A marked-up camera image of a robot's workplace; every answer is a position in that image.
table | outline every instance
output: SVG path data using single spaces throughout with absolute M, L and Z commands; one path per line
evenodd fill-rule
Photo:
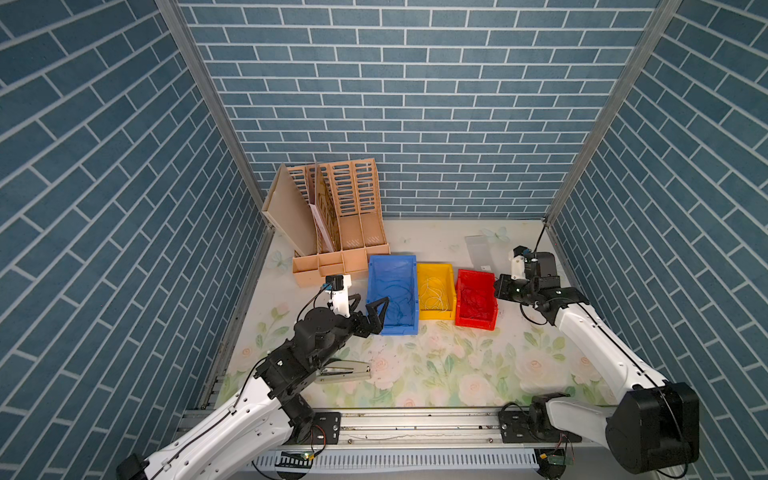
M 415 254 L 419 262 L 451 263 L 474 270 L 466 236 L 486 235 L 495 273 L 508 273 L 508 252 L 533 247 L 541 222 L 526 220 L 385 220 L 392 253 Z M 546 235 L 539 251 L 554 253 Z M 277 234 L 270 246 L 243 321 L 217 406 L 242 385 L 253 364 L 293 335 L 302 306 L 319 287 L 299 288 L 291 273 L 292 248 Z M 558 259 L 563 286 L 568 281 Z M 367 280 L 353 282 L 351 293 L 366 298 Z M 492 332 L 446 321 L 419 323 L 417 336 L 353 337 L 336 358 L 370 362 L 370 380 L 320 386 L 303 396 L 314 408 L 527 405 L 538 393 L 566 392 L 576 399 L 615 405 L 616 400 L 584 354 L 553 326 L 526 321 L 517 303 L 499 301 Z M 525 307 L 528 317 L 543 321 Z

red plastic bin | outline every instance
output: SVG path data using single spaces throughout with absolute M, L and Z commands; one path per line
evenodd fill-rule
M 495 281 L 493 273 L 459 269 L 456 280 L 456 325 L 483 330 L 496 327 L 498 304 L 493 295 Z

cardboard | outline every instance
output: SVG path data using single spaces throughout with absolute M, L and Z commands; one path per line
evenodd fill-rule
M 310 199 L 310 209 L 317 225 L 319 239 L 323 242 L 323 252 L 337 252 L 341 250 L 339 238 L 339 221 L 336 219 L 336 208 L 333 206 L 333 197 L 326 185 L 325 176 L 316 166 L 309 168 L 310 189 L 307 195 Z
M 312 211 L 285 165 L 280 165 L 262 211 L 275 229 L 291 242 L 300 257 L 317 254 Z
M 326 210 L 327 216 L 315 222 L 318 254 L 299 254 L 293 258 L 296 283 L 299 286 L 322 285 L 325 275 L 337 273 L 348 273 L 353 279 L 366 278 L 371 255 L 389 254 L 376 162 L 369 158 L 288 167 L 287 171 L 307 204 L 314 199 L 317 205 L 318 191 L 326 188 L 330 197 L 324 205 L 335 211 L 331 216 Z M 322 221 L 328 222 L 331 242 L 335 242 L 334 250 L 326 249 L 319 228 Z

yellow plastic bin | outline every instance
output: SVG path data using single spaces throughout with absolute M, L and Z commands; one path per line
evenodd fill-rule
M 456 288 L 453 265 L 450 263 L 419 263 L 419 320 L 456 319 Z

blue plastic bin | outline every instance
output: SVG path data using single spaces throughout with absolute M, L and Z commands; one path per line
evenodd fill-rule
M 382 335 L 419 333 L 419 286 L 415 255 L 372 255 L 368 262 L 367 303 L 384 296 L 389 306 Z

